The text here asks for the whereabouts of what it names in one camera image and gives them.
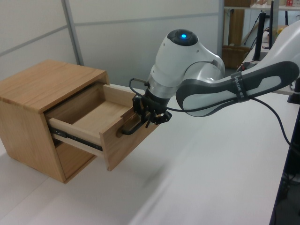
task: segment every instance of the black stand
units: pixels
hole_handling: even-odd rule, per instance
[[[294,93],[289,96],[287,102],[300,105],[300,79],[295,81]]]

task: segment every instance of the white table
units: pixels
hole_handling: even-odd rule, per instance
[[[299,106],[259,99],[291,139]],[[174,112],[112,172],[95,159],[68,184],[1,145],[0,225],[268,225],[287,149],[275,116],[254,101],[204,118]]]

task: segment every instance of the black cable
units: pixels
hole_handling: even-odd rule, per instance
[[[284,130],[282,122],[281,122],[281,119],[280,119],[279,115],[277,114],[277,112],[271,106],[269,106],[267,103],[265,103],[265,102],[263,102],[263,101],[261,101],[261,100],[259,100],[257,98],[254,98],[254,97],[249,97],[249,98],[251,100],[259,102],[260,104],[263,104],[264,106],[266,106],[268,109],[270,109],[274,113],[274,115],[276,116],[276,118],[277,118],[277,120],[279,122],[279,125],[280,125],[280,128],[281,128],[283,137],[285,138],[286,143],[288,143],[288,145],[290,146],[289,150],[292,150],[298,157],[300,157],[300,153],[293,147],[293,145],[287,139],[286,134],[285,134],[285,130]]]
[[[276,209],[274,208],[274,225],[276,225]]]
[[[137,96],[140,96],[142,98],[144,98],[145,96],[141,95],[140,93],[138,93],[136,90],[133,89],[133,87],[131,86],[131,82],[132,81],[138,81],[138,82],[142,82],[144,83],[145,86],[148,86],[149,83],[147,81],[144,81],[144,80],[141,80],[141,79],[138,79],[138,78],[132,78],[129,80],[129,88],[137,95]],[[200,111],[200,110],[204,110],[204,109],[208,109],[208,108],[211,108],[211,107],[214,107],[216,105],[219,105],[219,104],[222,104],[222,103],[225,103],[225,102],[230,102],[230,101],[235,101],[236,103],[238,102],[238,100],[235,100],[234,98],[230,98],[230,99],[227,99],[227,100],[224,100],[222,102],[218,102],[218,103],[214,103],[214,104],[211,104],[209,106],[205,106],[205,107],[199,107],[199,108],[196,108],[196,109],[173,109],[173,108],[170,108],[170,107],[165,107],[167,110],[170,110],[170,111],[174,111],[174,112],[180,112],[180,113],[191,113],[191,112],[197,112],[197,111]]]
[[[144,96],[140,93],[138,93],[136,90],[133,89],[133,87],[131,86],[131,82],[132,81],[138,81],[138,82],[142,82],[144,83],[145,86],[149,86],[149,83],[147,81],[144,81],[142,79],[138,79],[138,78],[132,78],[129,80],[129,88],[137,95],[137,96],[140,96],[142,98],[144,98]],[[270,109],[274,115],[276,116],[278,122],[279,122],[279,125],[280,125],[280,128],[281,128],[281,131],[282,131],[282,134],[283,134],[283,137],[285,138],[285,141],[286,143],[288,143],[288,145],[290,146],[289,150],[292,150],[298,157],[300,157],[300,153],[292,146],[292,144],[289,142],[289,140],[287,139],[286,137],[286,134],[285,134],[285,130],[284,130],[284,127],[282,125],[282,122],[281,122],[281,119],[279,117],[279,115],[277,114],[277,112],[271,107],[269,106],[267,103],[257,99],[257,98],[254,98],[254,97],[249,97],[249,99],[251,100],[254,100],[262,105],[264,105],[265,107],[267,107],[268,109]],[[225,102],[229,102],[229,101],[232,101],[234,99],[228,99],[226,100]],[[220,103],[224,103],[224,102],[218,102],[218,103],[215,103],[215,104],[212,104],[212,105],[209,105],[209,106],[206,106],[206,107],[200,107],[200,108],[196,108],[196,109],[187,109],[187,110],[181,110],[181,109],[173,109],[173,108],[170,108],[170,107],[165,107],[167,110],[171,110],[171,111],[175,111],[175,112],[181,112],[181,113],[189,113],[189,112],[196,112],[196,111],[199,111],[199,110],[203,110],[203,109],[207,109],[207,108],[210,108],[210,107],[213,107],[213,106],[216,106],[216,105],[219,105]]]

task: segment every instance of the white wall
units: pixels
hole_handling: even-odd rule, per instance
[[[105,69],[111,83],[127,86],[132,77],[147,79],[172,30],[191,30],[209,50],[221,52],[222,5],[219,0],[1,0],[0,80],[45,59],[75,64],[71,27],[84,65]]]
[[[60,0],[0,1],[0,80],[46,59],[76,63]]]
[[[221,1],[70,0],[84,65],[105,69],[111,83],[147,79],[164,37],[187,29],[214,53],[218,51]]]

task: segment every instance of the drawer slide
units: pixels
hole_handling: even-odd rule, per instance
[[[92,143],[92,142],[86,141],[86,140],[84,140],[84,139],[82,139],[82,138],[80,138],[80,137],[76,137],[76,136],[74,136],[74,135],[68,134],[68,133],[65,132],[65,131],[56,129],[56,128],[54,128],[54,127],[49,127],[49,130],[50,130],[50,132],[51,132],[52,134],[55,134],[55,135],[58,135],[58,136],[61,136],[61,137],[64,137],[64,138],[70,138],[70,139],[72,139],[72,140],[74,140],[74,141],[80,142],[80,143],[82,143],[82,144],[85,144],[85,145],[87,145],[87,146],[90,146],[90,147],[92,147],[92,148],[95,148],[95,149],[97,149],[97,150],[99,150],[99,151],[103,151],[103,149],[102,149],[101,146],[96,145],[96,144],[94,144],[94,143]]]

